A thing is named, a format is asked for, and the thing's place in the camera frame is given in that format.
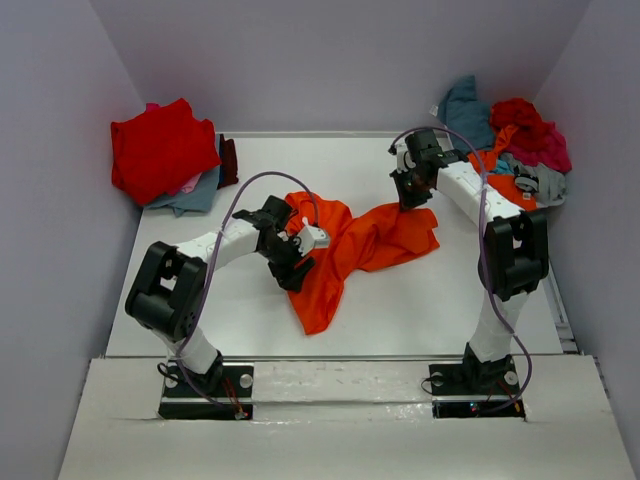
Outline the orange t-shirt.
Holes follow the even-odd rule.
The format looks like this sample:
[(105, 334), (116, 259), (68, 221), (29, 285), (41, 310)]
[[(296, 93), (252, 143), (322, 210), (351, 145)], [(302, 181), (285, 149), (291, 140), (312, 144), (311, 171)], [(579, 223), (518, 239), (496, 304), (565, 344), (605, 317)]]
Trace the orange t-shirt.
[(289, 233), (301, 230), (303, 220), (318, 213), (319, 226), (330, 237), (326, 249), (315, 250), (315, 265), (306, 275), (302, 290), (289, 300), (307, 335), (325, 331), (332, 322), (348, 276), (356, 270), (376, 272), (430, 254), (439, 247), (435, 236), (438, 221), (426, 208), (402, 211), (398, 204), (377, 206), (355, 217), (338, 200), (319, 196), (313, 203), (304, 191), (286, 195), (293, 214)]
[(493, 173), (493, 170), (497, 167), (499, 156), (506, 151), (506, 148), (511, 143), (512, 136), (517, 130), (518, 127), (516, 125), (508, 125), (497, 134), (491, 150), (479, 151), (478, 154), (485, 170), (488, 172), (489, 185), (512, 203), (526, 211), (533, 211), (537, 209), (534, 197), (516, 186), (513, 175)]

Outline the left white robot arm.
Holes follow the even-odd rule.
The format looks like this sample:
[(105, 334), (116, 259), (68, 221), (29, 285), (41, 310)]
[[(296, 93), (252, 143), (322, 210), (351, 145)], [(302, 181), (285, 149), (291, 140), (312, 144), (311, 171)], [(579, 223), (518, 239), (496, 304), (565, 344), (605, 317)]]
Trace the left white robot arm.
[(198, 326), (213, 274), (234, 260), (259, 254), (279, 287), (299, 293), (315, 265), (311, 253), (329, 246), (317, 225), (289, 233), (293, 208), (270, 196), (262, 208), (230, 215), (221, 229), (169, 245), (158, 241), (146, 251), (125, 301), (125, 312), (159, 337), (171, 352), (185, 382), (201, 395), (221, 383), (223, 356)]

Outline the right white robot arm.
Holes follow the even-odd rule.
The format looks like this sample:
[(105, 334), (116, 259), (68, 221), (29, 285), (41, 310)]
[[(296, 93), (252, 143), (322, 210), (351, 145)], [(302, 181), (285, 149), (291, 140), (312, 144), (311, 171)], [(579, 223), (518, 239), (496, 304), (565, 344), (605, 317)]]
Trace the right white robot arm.
[(517, 321), (549, 273), (546, 217), (540, 210), (525, 210), (492, 187), (491, 169), (476, 148), (469, 154), (443, 149), (437, 139), (440, 131), (417, 127), (396, 137), (388, 149), (397, 161), (390, 176), (402, 210), (422, 206), (438, 192), (474, 222), (484, 300), (462, 360), (431, 366), (427, 380), (437, 397), (502, 391), (517, 399), (528, 382), (518, 378), (512, 348), (524, 345)]

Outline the teal blue crumpled t-shirt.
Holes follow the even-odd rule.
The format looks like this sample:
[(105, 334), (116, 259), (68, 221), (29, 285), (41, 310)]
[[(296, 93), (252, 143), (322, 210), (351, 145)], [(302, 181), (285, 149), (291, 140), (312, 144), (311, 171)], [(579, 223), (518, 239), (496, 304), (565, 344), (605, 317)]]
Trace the teal blue crumpled t-shirt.
[(479, 100), (474, 75), (458, 79), (438, 105), (439, 121), (465, 137), (476, 150), (488, 150), (494, 145), (489, 117), (490, 106)]

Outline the folded light blue t-shirt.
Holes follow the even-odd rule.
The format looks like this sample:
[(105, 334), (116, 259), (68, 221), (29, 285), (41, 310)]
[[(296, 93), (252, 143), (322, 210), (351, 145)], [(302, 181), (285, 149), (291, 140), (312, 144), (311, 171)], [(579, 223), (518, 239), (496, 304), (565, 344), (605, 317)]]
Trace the folded light blue t-shirt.
[(217, 194), (220, 168), (204, 172), (194, 189), (189, 192), (178, 192), (171, 196), (163, 194), (145, 206), (145, 209), (170, 208), (176, 217), (186, 212), (208, 213)]

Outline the folded maroon t-shirt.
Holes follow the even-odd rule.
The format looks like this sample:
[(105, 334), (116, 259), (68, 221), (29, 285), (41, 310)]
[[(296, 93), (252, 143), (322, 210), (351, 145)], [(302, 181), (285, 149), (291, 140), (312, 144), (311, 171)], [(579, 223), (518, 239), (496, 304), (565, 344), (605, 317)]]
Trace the folded maroon t-shirt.
[(218, 188), (237, 184), (239, 181), (238, 158), (234, 140), (220, 134), (217, 151), (221, 160)]

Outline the folded pink t-shirt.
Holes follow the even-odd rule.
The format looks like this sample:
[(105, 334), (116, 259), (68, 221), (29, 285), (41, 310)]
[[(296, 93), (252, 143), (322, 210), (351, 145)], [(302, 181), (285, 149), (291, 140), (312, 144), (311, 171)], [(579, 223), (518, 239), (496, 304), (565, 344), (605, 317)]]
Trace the folded pink t-shirt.
[(196, 188), (200, 178), (201, 178), (201, 174), (194, 175), (180, 187), (178, 192), (184, 193), (184, 194), (191, 193)]

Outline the grey crumpled t-shirt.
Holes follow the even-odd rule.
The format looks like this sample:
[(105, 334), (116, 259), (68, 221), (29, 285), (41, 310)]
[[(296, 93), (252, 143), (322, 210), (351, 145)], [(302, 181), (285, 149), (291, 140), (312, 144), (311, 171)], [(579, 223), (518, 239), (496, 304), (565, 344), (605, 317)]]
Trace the grey crumpled t-shirt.
[(513, 173), (516, 188), (536, 201), (539, 207), (556, 207), (562, 205), (568, 195), (565, 176), (546, 165), (525, 165), (511, 153), (503, 153), (504, 160)]

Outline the red crumpled t-shirt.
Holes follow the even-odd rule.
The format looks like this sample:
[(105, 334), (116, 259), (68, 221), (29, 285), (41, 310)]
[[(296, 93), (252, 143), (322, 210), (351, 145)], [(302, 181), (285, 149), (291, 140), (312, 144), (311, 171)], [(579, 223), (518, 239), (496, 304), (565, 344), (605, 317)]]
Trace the red crumpled t-shirt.
[(497, 132), (512, 127), (511, 144), (528, 150), (540, 150), (548, 131), (546, 122), (535, 106), (523, 99), (512, 98), (495, 103), (490, 109), (490, 126)]

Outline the folded red t-shirt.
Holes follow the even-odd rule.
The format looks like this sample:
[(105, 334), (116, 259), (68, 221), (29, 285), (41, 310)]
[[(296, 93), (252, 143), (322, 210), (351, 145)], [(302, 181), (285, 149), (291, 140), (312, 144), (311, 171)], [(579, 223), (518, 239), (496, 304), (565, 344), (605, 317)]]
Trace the folded red t-shirt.
[(178, 192), (194, 176), (221, 164), (214, 124), (196, 119), (183, 98), (113, 122), (110, 134), (112, 184), (139, 206)]

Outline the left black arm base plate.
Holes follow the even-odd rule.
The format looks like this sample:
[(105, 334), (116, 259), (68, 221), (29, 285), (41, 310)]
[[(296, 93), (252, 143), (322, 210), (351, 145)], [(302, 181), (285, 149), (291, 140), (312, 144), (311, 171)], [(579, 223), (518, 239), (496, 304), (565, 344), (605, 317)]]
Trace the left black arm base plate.
[(175, 362), (159, 363), (163, 377), (158, 416), (164, 420), (249, 421), (253, 419), (253, 363), (224, 364), (221, 378), (206, 390), (192, 380), (185, 380)]

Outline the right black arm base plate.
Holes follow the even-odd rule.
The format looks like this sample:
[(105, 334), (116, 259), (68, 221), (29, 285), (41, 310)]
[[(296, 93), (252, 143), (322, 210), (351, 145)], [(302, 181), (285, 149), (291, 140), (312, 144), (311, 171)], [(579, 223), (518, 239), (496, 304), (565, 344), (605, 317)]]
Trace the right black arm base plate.
[(462, 377), (461, 363), (431, 364), (421, 388), (432, 398), (435, 419), (526, 418), (523, 401), (512, 403), (520, 390), (513, 363), (480, 386)]

